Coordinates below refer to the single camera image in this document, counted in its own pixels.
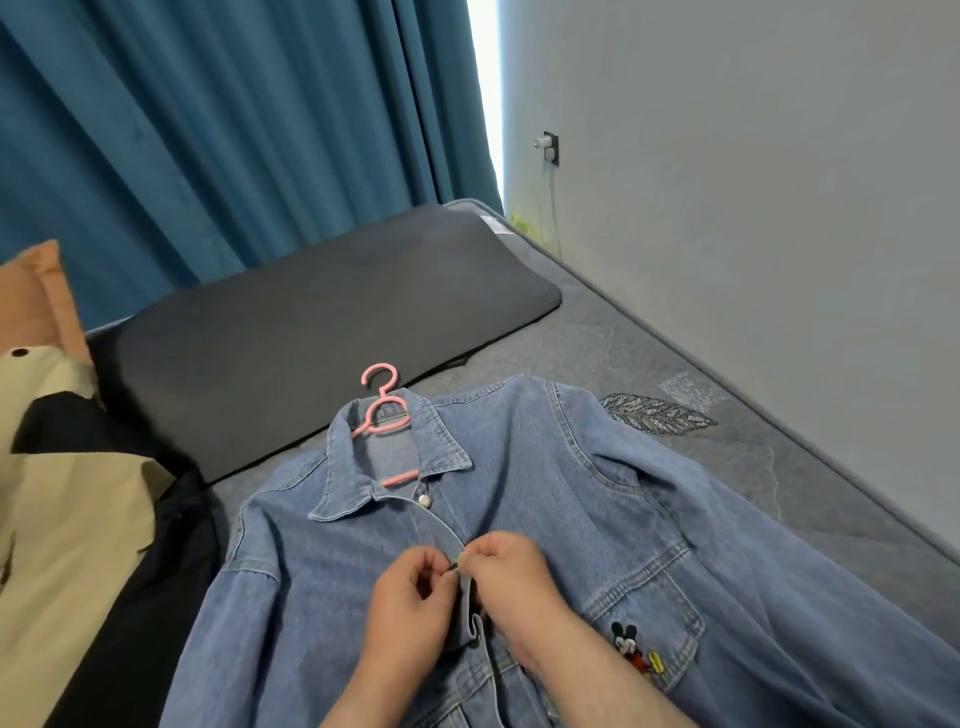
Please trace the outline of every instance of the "denim shirt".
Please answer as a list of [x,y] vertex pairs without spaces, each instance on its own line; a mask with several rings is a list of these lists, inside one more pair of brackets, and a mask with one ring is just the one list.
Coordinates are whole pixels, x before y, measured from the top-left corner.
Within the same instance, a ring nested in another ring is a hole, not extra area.
[[[351,441],[369,403],[354,401],[325,451],[244,505],[163,728],[317,728],[357,663],[377,576],[409,546],[452,561],[491,530],[533,538],[611,644],[615,622],[633,625],[660,658],[653,684],[702,728],[960,726],[956,652],[592,394],[531,376],[397,394],[409,426]],[[379,484],[412,469],[407,486]],[[470,589],[402,725],[560,725]]]

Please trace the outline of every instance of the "orange pillow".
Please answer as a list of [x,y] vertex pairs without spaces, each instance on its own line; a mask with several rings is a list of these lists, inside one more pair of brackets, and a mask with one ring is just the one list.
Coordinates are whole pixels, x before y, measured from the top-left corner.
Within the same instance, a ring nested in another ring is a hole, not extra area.
[[92,363],[56,240],[34,245],[0,266],[0,355],[39,346],[58,347]]

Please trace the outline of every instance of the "mattress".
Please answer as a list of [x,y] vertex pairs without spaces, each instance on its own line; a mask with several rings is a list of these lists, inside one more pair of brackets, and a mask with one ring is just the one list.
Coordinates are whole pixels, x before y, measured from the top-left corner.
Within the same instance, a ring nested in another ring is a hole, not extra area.
[[[560,286],[564,302],[461,366],[421,379],[413,391],[435,397],[516,374],[588,389],[612,416],[699,462],[960,649],[960,564],[952,554],[620,312],[496,213],[475,201],[448,206],[481,215],[524,264]],[[323,447],[324,436],[214,484],[221,527],[233,522],[243,501],[279,463],[303,449]]]

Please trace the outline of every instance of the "dark gray cushion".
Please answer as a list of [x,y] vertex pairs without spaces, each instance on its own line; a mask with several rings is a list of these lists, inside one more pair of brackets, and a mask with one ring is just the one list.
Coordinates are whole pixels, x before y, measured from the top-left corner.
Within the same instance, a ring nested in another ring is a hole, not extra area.
[[423,206],[181,291],[89,343],[107,408],[210,481],[329,425],[371,392],[369,365],[408,383],[560,302],[476,214]]

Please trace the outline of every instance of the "pink hanger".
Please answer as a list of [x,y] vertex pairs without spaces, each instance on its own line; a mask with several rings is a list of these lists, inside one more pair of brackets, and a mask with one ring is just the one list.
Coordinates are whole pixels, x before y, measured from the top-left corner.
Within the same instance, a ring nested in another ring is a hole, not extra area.
[[[370,367],[367,367],[367,371],[363,373],[360,377],[360,383],[366,384],[370,379],[370,376],[380,370],[386,369],[390,372],[390,381],[380,387],[380,396],[373,401],[373,403],[367,407],[367,417],[364,419],[362,425],[357,427],[350,433],[350,438],[354,438],[357,435],[363,434],[364,432],[390,432],[395,429],[400,429],[401,427],[407,426],[410,423],[410,412],[407,410],[407,402],[403,397],[397,397],[396,395],[388,395],[387,390],[391,389],[396,381],[399,379],[399,375],[396,373],[396,367],[393,364],[387,364],[386,362],[381,362],[380,364],[373,364]],[[388,401],[395,401],[403,410],[407,413],[399,419],[398,422],[390,423],[389,425],[373,425],[373,413],[376,411],[376,408],[386,404]],[[380,481],[380,485],[385,487],[390,487],[392,485],[399,485],[400,483],[405,483],[407,480],[411,480],[415,477],[420,477],[420,471],[407,471],[406,473],[401,473],[400,475],[394,475],[393,477],[388,477],[385,480]]]

